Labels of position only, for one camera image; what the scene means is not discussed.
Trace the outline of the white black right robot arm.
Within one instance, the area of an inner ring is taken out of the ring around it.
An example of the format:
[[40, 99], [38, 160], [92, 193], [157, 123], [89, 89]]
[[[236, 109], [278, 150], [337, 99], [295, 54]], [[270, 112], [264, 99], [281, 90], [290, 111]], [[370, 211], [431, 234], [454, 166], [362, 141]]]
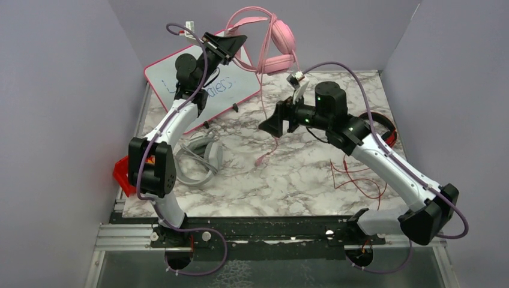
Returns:
[[439, 235], [453, 215], [459, 197], [452, 184], [440, 185], [409, 166], [370, 125], [348, 112], [346, 92], [332, 81], [315, 86], [315, 105], [303, 98], [288, 97], [276, 103], [274, 113], [259, 124], [273, 137], [300, 126], [325, 132], [327, 143], [362, 162], [383, 179], [406, 203], [403, 208], [380, 211], [362, 209], [348, 221], [346, 236], [361, 244], [372, 235], [405, 235], [412, 242], [427, 245]]

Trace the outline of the pink headphones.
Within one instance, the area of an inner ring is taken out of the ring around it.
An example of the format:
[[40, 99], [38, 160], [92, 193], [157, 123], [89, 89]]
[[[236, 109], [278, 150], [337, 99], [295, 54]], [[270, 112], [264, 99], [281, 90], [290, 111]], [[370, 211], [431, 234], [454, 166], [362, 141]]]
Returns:
[[[238, 16], [247, 11], [257, 11], [264, 15], [244, 17], [234, 22]], [[283, 73], [293, 65], [299, 67], [296, 39], [292, 30], [276, 14], [266, 8], [248, 6], [237, 10], [227, 21], [224, 35], [237, 35], [240, 27], [263, 21], [268, 22], [268, 27], [259, 52], [258, 63], [256, 65], [248, 64], [240, 58], [239, 54], [235, 55], [233, 62], [245, 71], [266, 75]]]

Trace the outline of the grey white headphones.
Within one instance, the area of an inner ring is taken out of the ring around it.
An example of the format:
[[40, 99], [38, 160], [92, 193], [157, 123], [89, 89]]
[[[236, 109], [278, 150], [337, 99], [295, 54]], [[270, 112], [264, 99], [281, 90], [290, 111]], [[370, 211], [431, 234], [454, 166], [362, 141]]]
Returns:
[[[190, 157], [207, 170], [203, 179], [193, 179], [185, 176], [180, 167], [181, 157]], [[174, 155], [176, 179], [188, 187], [201, 187], [207, 184], [220, 171], [223, 165], [223, 146], [213, 136], [204, 134], [181, 144], [181, 149]]]

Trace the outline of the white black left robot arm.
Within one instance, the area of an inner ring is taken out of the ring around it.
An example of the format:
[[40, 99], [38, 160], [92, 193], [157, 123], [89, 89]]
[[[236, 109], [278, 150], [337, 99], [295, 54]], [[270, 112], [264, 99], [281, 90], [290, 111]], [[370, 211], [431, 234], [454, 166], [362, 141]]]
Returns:
[[174, 246], [184, 245], [189, 231], [182, 226], [186, 214], [172, 192], [176, 183], [173, 149], [206, 106], [205, 82], [219, 65], [228, 65], [234, 59], [246, 40], [246, 35], [207, 32], [198, 41], [202, 50], [199, 57], [179, 55], [174, 62], [176, 92], [172, 107], [147, 136], [134, 137], [128, 144], [128, 182], [139, 199], [151, 202], [160, 224], [167, 227], [166, 239]]

